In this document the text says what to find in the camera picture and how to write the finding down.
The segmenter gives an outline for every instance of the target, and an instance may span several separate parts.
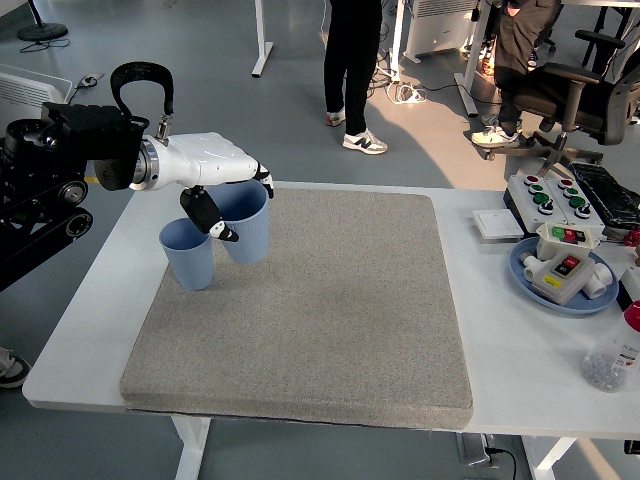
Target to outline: white table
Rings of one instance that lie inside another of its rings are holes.
[[[622,7],[622,8],[640,8],[640,0],[562,0],[565,5],[582,5],[585,7]],[[487,27],[487,21],[489,20],[489,12],[491,11],[490,5],[487,2],[480,2],[480,17],[476,22],[476,28],[473,32],[473,43],[471,45],[471,51],[469,52],[469,61],[467,62],[467,68],[464,73],[454,73],[453,78],[458,85],[458,91],[460,97],[464,103],[467,115],[469,117],[476,117],[478,110],[476,105],[469,95],[473,81],[476,75],[477,59],[482,48],[482,41],[484,38],[484,32]],[[404,16],[404,3],[403,0],[398,0],[398,15],[396,17],[396,24],[393,37],[393,47],[391,55],[391,71],[393,81],[400,81],[399,73],[399,49],[400,49],[400,37],[402,35],[402,21]],[[628,54],[633,52],[633,48],[628,50]]]
[[[514,244],[484,242],[472,216],[474,209],[504,208],[502,192],[303,183],[276,187],[432,198],[474,400],[464,431],[522,435],[540,480],[554,478],[553,461],[576,437],[640,438],[637,393],[599,392],[579,372],[588,349],[620,318],[620,308],[563,318],[516,289],[507,267]],[[133,195],[23,386],[34,406],[127,411],[119,381],[167,266],[158,232],[184,216],[180,191],[175,185]],[[603,245],[597,253],[617,275],[635,258],[632,249],[617,245]],[[172,418],[184,441],[176,478],[195,479],[209,419]]]
[[[262,0],[256,0],[256,23],[258,27],[258,61],[251,72],[251,76],[254,78],[262,76],[262,70],[273,48],[273,42],[265,41],[264,37],[264,8]]]

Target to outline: white sneaker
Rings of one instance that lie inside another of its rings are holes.
[[[346,119],[347,117],[344,114],[344,107],[343,107],[342,110],[336,113],[327,112],[327,115],[324,117],[324,123],[330,127],[337,127]]]
[[[519,133],[509,136],[501,127],[487,127],[484,132],[471,135],[471,141],[483,148],[516,147],[520,145]]]
[[[358,135],[344,134],[342,146],[351,150],[360,150],[368,155],[377,155],[387,151],[387,144],[378,140],[367,128]]]
[[[499,127],[500,126],[500,122],[498,121],[498,114],[497,113],[492,113],[490,115],[483,115],[482,117],[480,117],[480,120],[482,121],[482,124],[485,127]],[[518,120],[518,123],[516,124],[516,132],[518,133],[522,133],[522,120]]]
[[[26,360],[0,347],[0,388],[19,387],[27,379],[30,370],[31,365]]]

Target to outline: office chair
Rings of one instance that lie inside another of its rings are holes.
[[[636,111],[638,98],[640,50],[629,57],[615,83],[580,67],[547,63],[522,78],[514,90],[514,102],[522,111],[543,117],[540,123],[543,132],[550,132],[555,123],[560,123],[562,131],[555,142],[534,132],[524,147],[494,148],[486,158],[493,160],[495,154],[544,158],[539,176],[544,176],[556,163],[568,167],[574,160],[583,159],[600,164],[602,153],[565,148],[568,134],[581,130],[599,145],[619,144]],[[541,147],[534,147],[536,141]]]
[[[558,21],[558,18],[560,17],[560,13],[562,12],[563,8],[564,8],[564,5],[562,3],[559,3],[558,6],[556,7],[556,13],[553,16],[553,20],[551,20],[549,25],[547,25],[544,28],[544,30],[540,32],[538,39],[535,41],[534,47],[536,47],[536,49],[540,45],[546,43],[547,45],[549,45],[549,53],[554,53],[556,51],[556,42],[551,40],[551,33],[553,32],[553,26]]]
[[[616,39],[621,39],[625,29],[627,28],[627,24],[629,23],[629,18],[631,17],[631,12],[632,12],[632,8],[622,8],[622,7],[611,7],[613,9],[613,11],[615,11],[616,13],[619,13],[622,18],[620,19],[620,25],[618,26],[618,31],[616,32]],[[599,33],[600,30],[602,30],[604,28],[604,21],[605,21],[605,17],[607,15],[607,11],[609,10],[609,7],[601,7],[600,8],[600,14],[598,15],[598,20],[596,21],[596,25],[593,28],[593,33]],[[586,67],[587,64],[589,63],[589,59],[591,57],[591,53],[593,52],[593,48],[594,46],[597,46],[597,43],[595,41],[589,41],[589,45],[587,46],[587,51],[584,54],[584,59],[582,60],[582,66]],[[594,61],[594,65],[598,64],[598,59],[596,59]]]
[[[625,46],[624,41],[603,35],[598,32],[590,32],[589,30],[578,30],[576,38],[589,42],[589,49],[595,47],[596,54],[591,65],[591,71],[599,73],[602,78],[606,77],[609,66],[619,49]],[[588,58],[582,62],[582,66],[586,67],[589,63]]]

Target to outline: gray foam pad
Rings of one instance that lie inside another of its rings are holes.
[[[121,381],[130,409],[459,430],[472,397],[433,205],[279,189],[270,251],[187,292],[169,268]]]

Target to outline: black stand base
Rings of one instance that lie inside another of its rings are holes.
[[[59,23],[44,23],[32,25],[18,30],[18,38],[27,42],[46,42],[66,35],[67,27]]]

